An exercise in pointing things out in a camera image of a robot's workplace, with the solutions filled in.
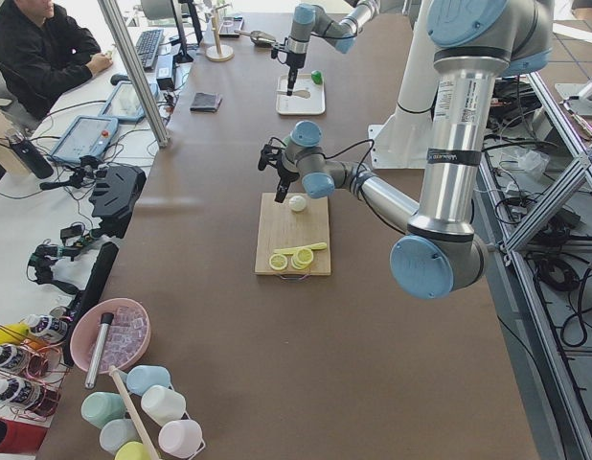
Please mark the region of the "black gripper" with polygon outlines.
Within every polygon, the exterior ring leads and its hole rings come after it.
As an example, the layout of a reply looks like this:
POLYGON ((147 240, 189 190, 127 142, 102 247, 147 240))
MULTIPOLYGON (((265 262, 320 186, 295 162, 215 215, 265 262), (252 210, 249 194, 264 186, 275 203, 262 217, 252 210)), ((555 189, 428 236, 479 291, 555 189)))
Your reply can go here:
POLYGON ((284 162, 286 144, 276 137, 271 137, 263 146, 260 152, 258 170, 263 171, 266 167, 276 170, 279 181, 276 187, 275 202, 284 202, 289 191, 289 186, 296 182, 300 175, 292 171, 284 162))
POLYGON ((286 80, 286 95, 292 96, 297 80, 297 71, 305 65, 307 43, 297 39, 285 39, 283 43, 274 43, 271 57, 279 58, 279 53, 285 53, 285 64, 289 67, 286 80))

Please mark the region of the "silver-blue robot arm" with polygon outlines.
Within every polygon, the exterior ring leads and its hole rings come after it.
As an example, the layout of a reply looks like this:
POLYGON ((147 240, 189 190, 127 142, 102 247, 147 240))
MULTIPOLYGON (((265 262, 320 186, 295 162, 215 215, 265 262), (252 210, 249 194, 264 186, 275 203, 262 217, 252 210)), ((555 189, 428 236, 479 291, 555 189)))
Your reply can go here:
POLYGON ((350 191, 401 232, 390 254, 400 287, 441 298, 478 281, 488 250, 467 212, 482 157, 495 81, 543 68, 549 59, 550 1, 424 1, 415 22, 395 114, 379 133, 425 148, 421 195, 412 199, 362 163, 334 161, 321 129, 295 125, 279 147, 262 148, 259 168, 279 176, 275 198, 300 182, 312 198, 350 191))
POLYGON ((332 19, 319 5, 299 4, 292 15, 291 29, 281 43, 272 45, 271 57, 279 58, 285 54, 288 66, 285 94, 294 95, 298 72, 304 68, 310 38, 321 37, 337 51, 346 54, 353 46, 364 25, 382 13, 382 1, 348 1, 353 10, 340 21, 332 19))

